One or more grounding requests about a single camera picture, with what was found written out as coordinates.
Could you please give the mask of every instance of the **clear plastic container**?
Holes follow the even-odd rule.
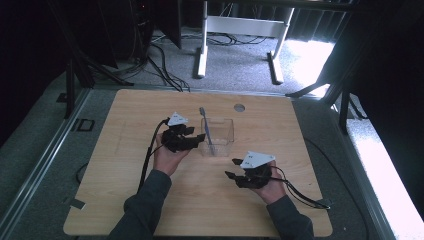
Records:
[[[205,141],[199,144],[203,156],[207,157],[227,157],[230,155],[234,142],[234,123],[232,119],[206,118],[209,128],[209,138],[206,135]],[[202,118],[201,132],[206,133],[205,119]]]

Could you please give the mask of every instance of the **gray floor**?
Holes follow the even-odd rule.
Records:
[[[289,46],[297,43],[290,41],[285,45],[281,56],[282,62],[285,63],[283,72],[285,72],[286,82],[279,86],[272,84],[265,53],[272,50],[275,43],[275,40],[268,39],[257,45],[210,46],[207,73],[204,79],[197,79],[194,74],[200,40],[183,40],[182,50],[169,44],[167,40],[164,40],[160,46],[166,54],[168,71],[186,80],[193,90],[283,95],[301,89],[302,83],[299,83],[291,74],[293,73],[291,63],[296,60],[296,53],[290,52]],[[151,48],[150,56],[160,63],[161,58],[157,49]],[[153,71],[152,67],[148,64],[136,76],[128,78],[128,81],[136,83],[133,88],[148,88],[153,85],[163,87],[163,81],[149,73],[151,71]],[[76,194],[78,183],[75,180],[75,173],[80,166],[89,161],[109,107],[119,88],[121,87],[110,80],[98,80],[98,84],[90,91],[78,118],[94,120],[93,131],[74,130],[68,133],[43,181],[28,203],[20,221],[14,227],[10,239],[74,238],[67,236],[62,230],[69,211],[69,206],[63,202]],[[6,213],[31,169],[42,156],[49,140],[63,123],[65,105],[57,103],[56,99],[59,93],[64,92],[64,89],[63,75],[52,82],[25,121],[0,149],[1,215]],[[350,161],[355,161],[357,156],[354,151],[351,151],[353,147],[349,137],[340,134],[336,126],[337,113],[317,98],[294,100],[293,105],[302,133],[308,139],[306,146],[323,196],[334,202],[333,208],[329,211],[333,234],[323,239],[366,239],[367,229],[369,239],[379,239],[358,181],[351,170]],[[79,239],[103,239],[103,237],[80,237]]]

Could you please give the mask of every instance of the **white stand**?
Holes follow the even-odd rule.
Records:
[[[207,34],[208,32],[219,32],[278,38],[275,51],[268,53],[268,60],[272,66],[271,70],[273,71],[276,83],[283,83],[283,73],[281,71],[279,56],[287,35],[287,30],[289,29],[293,11],[294,8],[290,8],[290,14],[288,14],[284,21],[208,16],[208,2],[205,1],[203,4],[202,47],[200,49],[198,77],[203,78],[206,76],[206,60],[208,56],[208,46],[206,45]]]

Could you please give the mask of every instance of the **small black object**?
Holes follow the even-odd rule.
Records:
[[[169,126],[169,129],[163,132],[162,144],[172,152],[197,148],[200,142],[205,141],[206,135],[199,134],[196,137],[186,137],[193,132],[194,127],[187,127],[184,124]]]
[[[237,158],[232,161],[235,165],[240,165],[243,162],[243,160]],[[225,174],[228,178],[236,181],[239,188],[259,189],[268,184],[272,172],[268,164],[263,164],[256,168],[244,169],[245,176],[237,176],[227,171],[225,171]]]

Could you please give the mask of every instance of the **human hand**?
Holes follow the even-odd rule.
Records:
[[[277,168],[275,168],[275,161],[269,162],[268,165],[271,167],[271,177],[282,179],[281,175],[277,172]],[[267,185],[260,189],[250,190],[258,194],[267,205],[274,203],[286,195],[283,183],[275,180],[270,180]]]
[[[162,134],[156,135],[156,146],[161,146]],[[171,152],[165,146],[160,147],[154,153],[154,163],[153,169],[164,172],[168,176],[171,176],[175,170],[177,170],[178,164],[190,150],[180,151],[180,152]]]

